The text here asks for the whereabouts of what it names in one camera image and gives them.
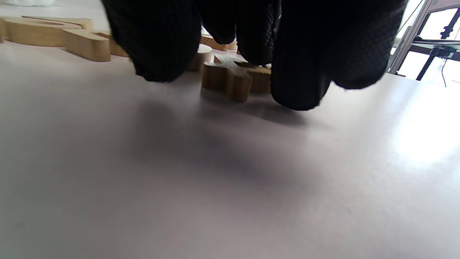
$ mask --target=white table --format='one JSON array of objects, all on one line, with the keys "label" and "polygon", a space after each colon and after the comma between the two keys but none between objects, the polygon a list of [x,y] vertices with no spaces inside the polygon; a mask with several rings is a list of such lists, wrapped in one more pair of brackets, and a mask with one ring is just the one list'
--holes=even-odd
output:
[{"label": "white table", "polygon": [[458,258],[460,89],[292,112],[200,78],[0,44],[0,258]]}]

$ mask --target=wooden toy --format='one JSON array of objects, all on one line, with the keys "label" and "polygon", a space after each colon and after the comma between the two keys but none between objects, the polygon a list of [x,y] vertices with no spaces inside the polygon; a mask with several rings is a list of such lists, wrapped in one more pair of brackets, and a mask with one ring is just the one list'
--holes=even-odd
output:
[{"label": "wooden toy", "polygon": [[62,29],[81,29],[76,24],[37,19],[10,17],[4,21],[12,42],[34,46],[64,47]]},{"label": "wooden toy", "polygon": [[200,44],[196,56],[190,63],[187,71],[201,71],[205,62],[211,62],[212,48],[203,44]]},{"label": "wooden toy", "polygon": [[6,29],[5,18],[7,17],[0,16],[0,35],[2,35],[3,37],[8,37],[8,30]]},{"label": "wooden toy", "polygon": [[201,35],[201,44],[210,46],[213,49],[220,51],[227,51],[229,49],[236,49],[236,41],[233,41],[230,44],[219,44],[217,43],[211,35]]},{"label": "wooden toy", "polygon": [[232,101],[245,102],[249,93],[270,93],[270,76],[270,68],[215,55],[214,63],[204,63],[201,86],[224,91]]},{"label": "wooden toy", "polygon": [[235,50],[237,48],[236,41],[230,43],[227,47],[228,49]]},{"label": "wooden toy", "polygon": [[86,29],[63,29],[64,45],[68,52],[91,61],[110,61],[110,39]]},{"label": "wooden toy", "polygon": [[63,22],[67,24],[75,24],[80,26],[82,29],[93,29],[92,20],[88,18],[58,18],[58,17],[43,17],[43,16],[26,16],[22,15],[23,18],[30,18],[44,21]]},{"label": "wooden toy", "polygon": [[129,55],[115,42],[108,31],[95,30],[92,31],[92,33],[110,40],[110,53],[112,53],[112,55],[129,58]]}]

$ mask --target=wooden letter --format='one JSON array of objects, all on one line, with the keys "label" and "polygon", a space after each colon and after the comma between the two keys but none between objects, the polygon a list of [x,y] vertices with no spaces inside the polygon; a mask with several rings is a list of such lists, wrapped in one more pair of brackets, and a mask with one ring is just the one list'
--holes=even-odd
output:
[{"label": "wooden letter", "polygon": [[65,48],[68,52],[86,59],[110,61],[110,40],[86,29],[64,29]]},{"label": "wooden letter", "polygon": [[5,23],[12,42],[44,47],[64,47],[62,29],[81,29],[75,24],[26,18],[5,18]]},{"label": "wooden letter", "polygon": [[8,30],[6,29],[6,22],[5,19],[7,17],[0,16],[0,35],[3,37],[8,37]]},{"label": "wooden letter", "polygon": [[190,63],[187,71],[201,71],[203,70],[203,65],[205,62],[211,62],[211,47],[200,44],[198,47],[198,52]]},{"label": "wooden letter", "polygon": [[92,29],[93,24],[91,19],[87,18],[58,18],[58,17],[43,17],[43,16],[22,16],[23,18],[45,20],[45,21],[55,21],[63,22],[68,24],[75,24],[80,26],[82,29]]},{"label": "wooden letter", "polygon": [[245,102],[249,93],[270,93],[271,70],[240,60],[215,55],[214,63],[206,62],[201,85],[211,90],[224,90],[235,102]]},{"label": "wooden letter", "polygon": [[129,58],[129,55],[115,42],[108,31],[95,30],[92,33],[110,40],[110,52],[112,55]]}]

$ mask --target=finger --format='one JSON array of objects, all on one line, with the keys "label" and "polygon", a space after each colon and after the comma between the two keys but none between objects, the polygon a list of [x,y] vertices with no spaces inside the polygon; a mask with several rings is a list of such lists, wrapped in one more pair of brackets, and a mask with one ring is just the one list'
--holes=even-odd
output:
[{"label": "finger", "polygon": [[273,99],[293,110],[319,105],[331,83],[319,69],[321,52],[317,50],[318,40],[311,37],[319,33],[312,26],[317,20],[310,20],[304,12],[297,0],[283,0],[272,63]]},{"label": "finger", "polygon": [[196,0],[204,28],[219,44],[235,40],[236,5],[226,1]]},{"label": "finger", "polygon": [[201,22],[192,0],[102,0],[115,41],[148,81],[170,82],[196,55]]},{"label": "finger", "polygon": [[405,0],[337,1],[329,9],[329,50],[321,61],[324,71],[348,89],[377,82],[385,73]]},{"label": "finger", "polygon": [[236,38],[241,55],[254,65],[271,63],[279,0],[239,0]]}]

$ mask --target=wood grain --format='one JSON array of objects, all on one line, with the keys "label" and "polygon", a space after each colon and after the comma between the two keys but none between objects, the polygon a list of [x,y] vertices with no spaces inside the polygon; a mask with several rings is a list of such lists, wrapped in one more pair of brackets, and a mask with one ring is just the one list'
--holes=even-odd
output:
[{"label": "wood grain", "polygon": [[214,63],[204,64],[201,86],[224,91],[235,102],[245,102],[249,93],[270,93],[270,76],[269,68],[215,55]]},{"label": "wood grain", "polygon": [[93,23],[91,19],[88,18],[59,18],[59,17],[44,17],[44,16],[26,16],[22,15],[23,18],[44,20],[44,21],[55,21],[63,22],[67,24],[75,24],[80,26],[82,29],[93,29]]},{"label": "wood grain", "polygon": [[187,71],[201,71],[205,62],[211,62],[212,48],[203,44],[200,44],[196,56],[193,58],[190,65],[187,67]]},{"label": "wood grain", "polygon": [[86,29],[63,29],[68,52],[96,62],[110,61],[110,40]]},{"label": "wood grain", "polygon": [[62,29],[81,29],[75,24],[27,18],[5,18],[4,21],[12,42],[34,46],[64,47]]}]

